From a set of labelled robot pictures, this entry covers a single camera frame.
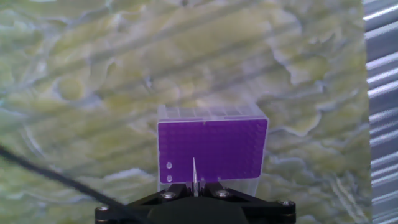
green marble wall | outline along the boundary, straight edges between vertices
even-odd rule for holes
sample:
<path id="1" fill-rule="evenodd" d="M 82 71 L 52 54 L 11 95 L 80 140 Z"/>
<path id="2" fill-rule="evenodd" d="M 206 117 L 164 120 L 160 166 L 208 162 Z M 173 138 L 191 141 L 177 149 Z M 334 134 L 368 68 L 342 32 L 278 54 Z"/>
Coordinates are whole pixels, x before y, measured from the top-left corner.
<path id="1" fill-rule="evenodd" d="M 156 191 L 156 108 L 255 101 L 257 197 L 297 223 L 371 218 L 360 0 L 0 1 L 0 141 L 130 202 Z M 93 223 L 98 204 L 0 163 L 1 223 Z"/>

purple tip rack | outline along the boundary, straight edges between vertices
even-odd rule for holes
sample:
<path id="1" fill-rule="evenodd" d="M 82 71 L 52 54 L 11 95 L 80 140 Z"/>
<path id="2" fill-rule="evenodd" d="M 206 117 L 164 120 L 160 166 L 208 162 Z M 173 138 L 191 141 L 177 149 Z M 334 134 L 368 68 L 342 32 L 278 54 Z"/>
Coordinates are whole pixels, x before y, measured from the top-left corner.
<path id="1" fill-rule="evenodd" d="M 159 178 L 191 182 L 253 179 L 262 169 L 268 119 L 256 106 L 158 110 Z"/>

corrugated metal panel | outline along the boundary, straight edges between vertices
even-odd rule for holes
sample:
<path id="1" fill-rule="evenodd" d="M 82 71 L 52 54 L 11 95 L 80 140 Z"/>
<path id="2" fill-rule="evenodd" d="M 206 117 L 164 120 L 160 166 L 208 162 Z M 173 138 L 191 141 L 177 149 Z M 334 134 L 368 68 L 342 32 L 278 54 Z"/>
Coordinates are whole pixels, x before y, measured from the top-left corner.
<path id="1" fill-rule="evenodd" d="M 373 223 L 398 222 L 398 1 L 364 2 Z"/>

screw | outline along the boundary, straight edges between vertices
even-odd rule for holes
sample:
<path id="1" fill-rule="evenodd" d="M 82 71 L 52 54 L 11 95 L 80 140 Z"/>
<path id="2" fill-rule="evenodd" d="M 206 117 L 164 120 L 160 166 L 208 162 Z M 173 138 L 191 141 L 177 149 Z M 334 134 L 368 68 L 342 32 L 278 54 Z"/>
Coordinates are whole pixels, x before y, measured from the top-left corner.
<path id="1" fill-rule="evenodd" d="M 218 190 L 216 191 L 216 195 L 219 197 L 227 197 L 229 196 L 229 192 L 226 190 Z"/>
<path id="2" fill-rule="evenodd" d="M 99 211 L 107 211 L 108 209 L 109 209 L 108 206 L 102 206 L 97 208 L 97 210 Z"/>
<path id="3" fill-rule="evenodd" d="M 162 196 L 163 196 L 164 199 L 171 199 L 171 198 L 175 197 L 175 193 L 173 193 L 173 192 L 165 192 L 165 193 L 162 194 Z"/>
<path id="4" fill-rule="evenodd" d="M 278 201 L 278 203 L 282 204 L 283 206 L 294 205 L 294 202 L 291 201 L 284 201 L 284 202 Z"/>

black cable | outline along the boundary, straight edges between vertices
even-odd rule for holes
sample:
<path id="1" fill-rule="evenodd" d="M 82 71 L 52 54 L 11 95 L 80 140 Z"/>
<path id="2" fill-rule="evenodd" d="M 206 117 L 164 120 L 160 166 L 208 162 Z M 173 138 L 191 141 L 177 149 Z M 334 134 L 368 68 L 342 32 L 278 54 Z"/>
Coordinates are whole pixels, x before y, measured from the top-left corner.
<path id="1" fill-rule="evenodd" d="M 115 208 L 115 209 L 119 210 L 121 213 L 125 214 L 127 217 L 129 217 L 133 220 L 137 220 L 137 221 L 141 222 L 142 224 L 152 224 L 152 222 L 150 220 L 148 220 L 146 217 L 140 216 L 136 212 L 132 211 L 131 208 L 128 208 L 127 206 L 123 205 L 122 203 L 117 202 L 114 199 L 111 199 L 108 196 L 105 196 L 104 194 L 99 193 L 98 191 L 96 191 L 80 182 L 77 182 L 71 178 L 65 177 L 64 175 L 58 174 L 54 171 L 36 166 L 33 163 L 29 162 L 27 159 L 11 153 L 9 150 L 7 150 L 2 145 L 0 145 L 0 156 L 5 158 L 7 161 L 15 163 L 31 172 L 35 172 L 36 174 L 40 174 L 40 175 L 42 175 L 48 179 L 51 179 L 51 180 L 56 180 L 63 185 L 74 188 L 83 194 L 89 195 L 90 197 L 94 198 L 95 200 L 97 200 L 105 205 L 108 205 L 111 208 Z"/>

